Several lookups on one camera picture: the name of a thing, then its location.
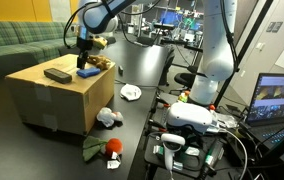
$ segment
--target computer screen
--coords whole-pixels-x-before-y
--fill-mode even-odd
[[[247,120],[284,119],[284,74],[261,73],[253,92]]]

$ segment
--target chair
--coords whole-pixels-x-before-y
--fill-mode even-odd
[[[0,56],[0,79],[6,75],[39,64],[31,53],[17,53]]]
[[[179,89],[170,90],[169,94],[174,91],[178,91],[181,93],[184,90],[190,90],[192,88],[198,67],[189,66],[187,70],[189,70],[191,73],[178,73],[174,76],[174,81],[183,85],[183,87]]]
[[[165,62],[165,65],[164,65],[164,68],[163,68],[163,71],[162,71],[162,75],[161,75],[161,78],[160,78],[160,83],[159,83],[160,86],[169,86],[170,85],[167,81],[167,74],[168,74],[169,69],[172,65],[174,57],[175,57],[175,54],[172,51],[166,59],[166,62]]]
[[[147,45],[147,46],[153,46],[154,39],[149,38],[149,37],[140,36],[140,37],[136,38],[136,42]]]

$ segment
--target white device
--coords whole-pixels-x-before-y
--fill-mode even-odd
[[[181,149],[185,144],[185,139],[175,134],[162,134],[161,141],[164,146],[164,160],[167,170],[172,171],[174,153]]]
[[[166,122],[174,127],[191,125],[196,131],[205,133],[212,124],[212,114],[204,107],[177,102],[169,108]]]
[[[121,98],[125,98],[128,101],[137,100],[141,97],[141,89],[137,86],[126,84],[121,88]]]

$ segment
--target stuffed animal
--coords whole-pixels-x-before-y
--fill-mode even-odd
[[[101,71],[108,69],[111,64],[111,60],[104,55],[90,55],[86,62],[95,65]]]

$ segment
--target stuffed toy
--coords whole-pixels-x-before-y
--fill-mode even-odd
[[[99,138],[88,136],[83,142],[83,158],[89,161],[95,154],[102,151],[105,155],[112,157],[113,152],[117,154],[116,158],[123,152],[122,142],[117,138],[110,140],[101,140]]]
[[[95,65],[101,71],[108,69],[111,64],[111,60],[104,55],[89,55],[86,62]]]
[[[110,139],[105,145],[105,154],[112,157],[113,152],[121,155],[123,152],[122,142],[117,138]]]

